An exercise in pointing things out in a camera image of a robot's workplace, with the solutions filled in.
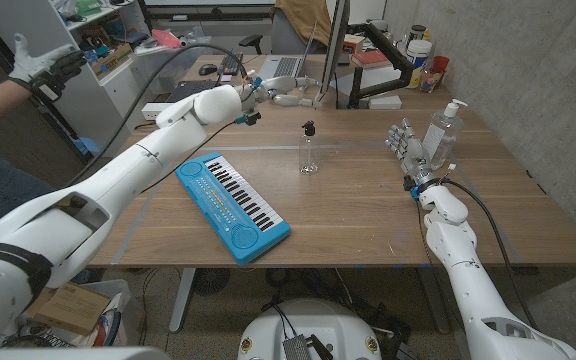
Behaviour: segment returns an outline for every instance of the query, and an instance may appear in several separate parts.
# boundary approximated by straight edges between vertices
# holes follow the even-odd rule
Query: clear plastic bottle
[[[311,120],[302,126],[304,134],[299,139],[299,171],[314,175],[319,170],[319,144],[315,135],[315,123]]]
[[[468,106],[463,101],[452,99],[443,112],[439,110],[432,115],[423,145],[428,150],[433,170],[439,169],[444,164],[459,131],[464,126],[464,121],[457,116],[459,105]]]

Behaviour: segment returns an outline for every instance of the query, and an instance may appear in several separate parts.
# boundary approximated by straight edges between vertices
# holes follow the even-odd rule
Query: toy keyboard
[[[188,160],[175,173],[237,264],[290,234],[290,226],[220,153]]]

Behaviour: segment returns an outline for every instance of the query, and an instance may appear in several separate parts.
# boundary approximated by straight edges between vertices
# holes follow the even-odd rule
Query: table surface
[[[265,57],[246,56],[248,69],[259,69]],[[320,77],[324,55],[308,57],[304,71]],[[201,77],[199,67],[219,64],[221,56],[202,56],[187,80]],[[349,72],[351,69],[340,69]],[[233,78],[233,84],[239,78]],[[312,98],[316,90],[305,96]],[[290,225],[291,235],[248,267],[363,267],[428,264],[415,201],[402,187],[399,161],[383,146],[392,124],[410,119],[419,136],[430,115],[452,99],[445,87],[432,94],[395,91],[400,110],[336,110],[334,88],[324,107],[282,108],[259,105],[262,119],[255,126],[231,126],[196,156],[219,151]],[[459,110],[465,121],[447,160],[457,170],[451,178],[474,190],[492,212],[508,255],[521,266],[576,265],[576,227],[547,196],[499,139],[471,110]],[[307,120],[314,120],[322,144],[319,172],[298,170],[298,140]],[[223,126],[207,128],[209,134]],[[142,127],[128,147],[154,126]],[[461,190],[451,187],[470,211],[468,221],[479,239],[484,264],[503,259],[483,211]],[[439,261],[433,256],[433,264]],[[234,267],[226,247],[212,230],[176,176],[137,197],[118,219],[91,266]]]

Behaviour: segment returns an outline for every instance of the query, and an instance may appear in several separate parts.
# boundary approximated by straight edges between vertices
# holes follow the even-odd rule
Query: person's hand
[[[81,73],[86,63],[83,51],[73,45],[63,45],[41,56],[28,54],[28,40],[15,34],[15,66],[10,79],[44,100],[55,101],[61,96],[66,81]]]

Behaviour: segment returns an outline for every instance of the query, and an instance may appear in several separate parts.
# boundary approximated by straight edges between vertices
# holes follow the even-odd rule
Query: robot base
[[[381,359],[378,346],[374,351],[369,348],[369,344],[377,344],[375,333],[366,322],[345,307],[321,299],[296,299],[278,306],[294,326],[297,335],[315,335],[324,346],[330,348],[329,344],[332,345],[331,353],[335,360]],[[288,338],[293,338],[290,325],[284,322]],[[277,310],[270,308],[244,331],[237,359],[286,359],[283,341],[281,317]],[[242,346],[244,343],[249,347],[247,351]],[[311,359],[320,358],[314,348],[309,347],[308,351]]]

